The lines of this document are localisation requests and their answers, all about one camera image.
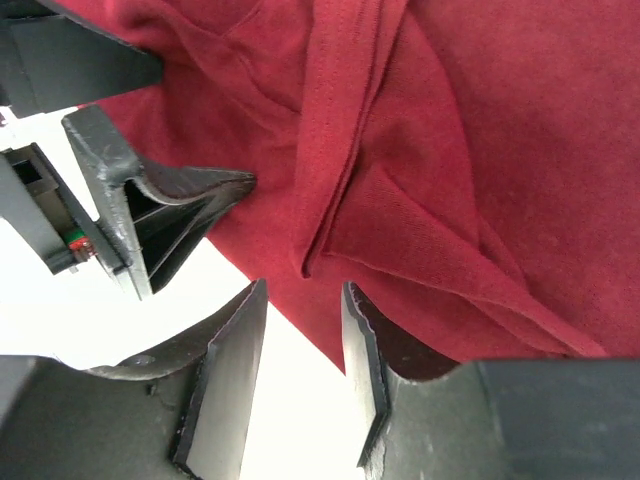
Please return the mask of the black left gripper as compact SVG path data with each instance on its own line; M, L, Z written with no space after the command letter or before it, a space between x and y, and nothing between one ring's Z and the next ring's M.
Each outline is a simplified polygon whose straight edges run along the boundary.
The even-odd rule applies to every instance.
M1 3L1 105L47 114L160 83L163 63L54 1ZM98 106L61 120L97 224L35 143L1 152L1 217L53 274L91 259L145 300L256 185L249 172L138 154Z

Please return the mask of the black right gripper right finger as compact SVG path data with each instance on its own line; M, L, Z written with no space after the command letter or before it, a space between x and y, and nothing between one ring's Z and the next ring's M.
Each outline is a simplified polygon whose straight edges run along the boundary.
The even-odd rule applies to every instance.
M635 479L635 359L457 364L341 293L357 464L369 479Z

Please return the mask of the dark red t shirt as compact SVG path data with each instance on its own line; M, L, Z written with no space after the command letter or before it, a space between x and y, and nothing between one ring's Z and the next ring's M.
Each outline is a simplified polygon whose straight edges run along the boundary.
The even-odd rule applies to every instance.
M356 283L458 362L639 352L635 1L70 1L164 59L102 102L255 174L210 234L334 363Z

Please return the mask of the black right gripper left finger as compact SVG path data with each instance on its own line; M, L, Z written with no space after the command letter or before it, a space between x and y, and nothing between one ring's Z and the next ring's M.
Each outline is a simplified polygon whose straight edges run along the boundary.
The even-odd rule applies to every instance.
M236 479L261 358L267 286L120 364L1 359L5 479Z

